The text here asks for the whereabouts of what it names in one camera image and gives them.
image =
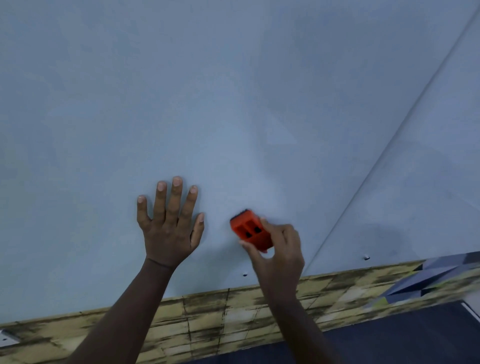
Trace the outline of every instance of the orange stud finder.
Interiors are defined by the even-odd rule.
[[[230,227],[238,237],[255,245],[261,252],[273,246],[270,233],[264,229],[260,218],[252,210],[244,210],[230,219]]]

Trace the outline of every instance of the drywall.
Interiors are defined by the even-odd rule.
[[[245,207],[310,262],[477,5],[3,1],[0,322],[111,305],[174,175],[207,227],[167,296],[256,282]]]
[[[479,39],[477,15],[307,274],[480,248]]]

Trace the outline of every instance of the left hand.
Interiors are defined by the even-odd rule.
[[[182,187],[181,177],[174,177],[170,201],[165,209],[167,184],[164,181],[157,184],[153,219],[147,214],[145,196],[138,196],[137,199],[137,222],[144,233],[146,257],[172,271],[197,248],[204,231],[204,213],[197,216],[192,230],[198,188],[190,188],[187,201],[180,211]]]

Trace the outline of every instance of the dark surface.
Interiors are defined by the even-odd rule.
[[[480,323],[461,302],[325,332],[346,364],[478,364]],[[195,364],[295,363],[284,342],[193,361]]]

